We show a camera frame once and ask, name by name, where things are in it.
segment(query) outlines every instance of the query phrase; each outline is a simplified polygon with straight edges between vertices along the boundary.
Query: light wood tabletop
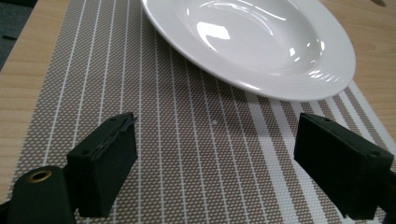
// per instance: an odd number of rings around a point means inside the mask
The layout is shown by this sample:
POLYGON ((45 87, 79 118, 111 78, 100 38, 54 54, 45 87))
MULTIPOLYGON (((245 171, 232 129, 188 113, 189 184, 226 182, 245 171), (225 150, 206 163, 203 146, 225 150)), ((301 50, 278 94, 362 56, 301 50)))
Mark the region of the light wood tabletop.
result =
MULTIPOLYGON (((396 1, 320 0, 346 29, 355 81, 396 139, 396 1)), ((68 0, 39 0, 0 74, 0 197, 5 199, 68 0)))

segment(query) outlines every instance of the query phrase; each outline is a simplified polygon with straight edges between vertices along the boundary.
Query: striped placemat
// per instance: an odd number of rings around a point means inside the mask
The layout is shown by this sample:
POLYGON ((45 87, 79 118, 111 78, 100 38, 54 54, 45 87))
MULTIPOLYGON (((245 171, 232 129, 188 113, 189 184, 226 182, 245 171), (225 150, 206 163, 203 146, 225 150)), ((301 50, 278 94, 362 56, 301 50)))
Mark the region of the striped placemat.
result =
POLYGON ((299 114, 396 149, 355 83, 318 102, 258 97, 186 61, 140 1, 70 0, 15 176, 64 166, 87 134, 127 111, 139 117, 139 159, 110 217, 80 223, 354 223, 293 160, 299 114))

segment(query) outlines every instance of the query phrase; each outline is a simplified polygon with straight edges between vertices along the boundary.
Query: plate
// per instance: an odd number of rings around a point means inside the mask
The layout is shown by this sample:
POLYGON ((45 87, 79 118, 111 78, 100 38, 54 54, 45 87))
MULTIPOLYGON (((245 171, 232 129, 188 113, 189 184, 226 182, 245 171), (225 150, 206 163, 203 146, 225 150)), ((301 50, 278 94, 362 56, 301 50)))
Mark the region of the plate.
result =
POLYGON ((286 101, 320 100, 355 74, 352 44, 317 0, 142 0, 161 35, 235 87, 286 101))

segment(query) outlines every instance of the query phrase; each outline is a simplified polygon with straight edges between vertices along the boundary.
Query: wooden table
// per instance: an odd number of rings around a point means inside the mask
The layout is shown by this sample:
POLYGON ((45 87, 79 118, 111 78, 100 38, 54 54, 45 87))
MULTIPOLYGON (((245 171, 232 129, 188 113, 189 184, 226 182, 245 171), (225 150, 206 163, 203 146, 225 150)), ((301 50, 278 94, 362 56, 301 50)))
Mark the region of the wooden table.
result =
MULTIPOLYGON (((320 0, 342 23, 357 55, 355 81, 396 139, 396 1, 320 0)), ((0 74, 0 198, 24 136, 56 43, 68 0, 39 0, 0 74)))

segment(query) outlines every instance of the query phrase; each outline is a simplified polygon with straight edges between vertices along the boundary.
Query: wooden surface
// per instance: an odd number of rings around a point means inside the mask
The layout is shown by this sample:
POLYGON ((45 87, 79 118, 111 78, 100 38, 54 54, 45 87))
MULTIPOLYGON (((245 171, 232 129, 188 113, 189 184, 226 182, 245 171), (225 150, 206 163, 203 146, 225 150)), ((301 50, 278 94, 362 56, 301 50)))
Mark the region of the wooden surface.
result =
MULTIPOLYGON (((357 56, 355 81, 396 139, 396 1, 320 0, 342 23, 357 56)), ((39 0, 0 73, 0 202, 57 40, 67 0, 39 0)))

